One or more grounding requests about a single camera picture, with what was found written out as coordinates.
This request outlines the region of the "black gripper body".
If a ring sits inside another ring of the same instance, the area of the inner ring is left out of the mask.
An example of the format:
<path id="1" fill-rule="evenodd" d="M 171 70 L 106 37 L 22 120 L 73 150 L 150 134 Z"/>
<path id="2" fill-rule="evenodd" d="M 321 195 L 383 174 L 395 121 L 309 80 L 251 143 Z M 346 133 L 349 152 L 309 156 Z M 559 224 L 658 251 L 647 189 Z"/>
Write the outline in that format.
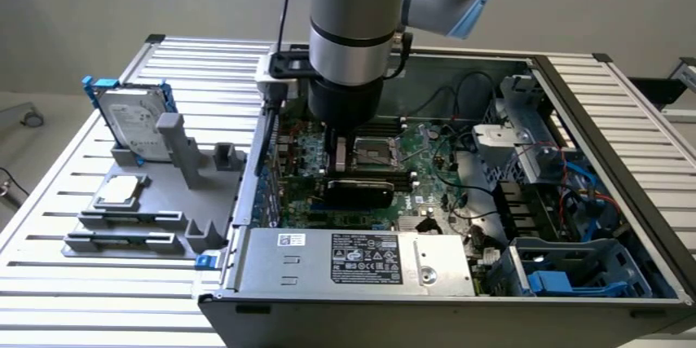
<path id="1" fill-rule="evenodd" d="M 315 117 L 331 128 L 358 128 L 377 114 L 385 81 L 346 86 L 329 79 L 310 82 L 309 105 Z"/>

